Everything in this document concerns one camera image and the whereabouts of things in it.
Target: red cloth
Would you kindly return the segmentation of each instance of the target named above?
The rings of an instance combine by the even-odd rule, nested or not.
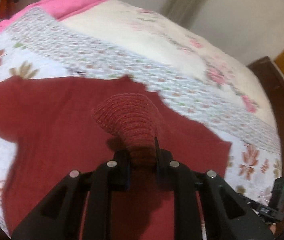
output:
[[[104,131],[121,139],[130,152],[133,166],[155,165],[154,137],[161,141],[161,137],[165,137],[170,130],[159,110],[147,96],[112,96],[94,109],[92,116]]]
[[[128,77],[12,77],[0,82],[0,137],[18,143],[2,196],[10,232],[70,170],[93,171],[123,148],[91,116],[93,108],[120,93],[146,95],[158,108],[170,127],[160,146],[176,160],[196,171],[214,169],[224,175],[230,143],[170,110],[156,93],[145,92],[144,85]],[[173,239],[172,194],[158,192],[153,178],[137,170],[130,192],[114,194],[114,239]]]

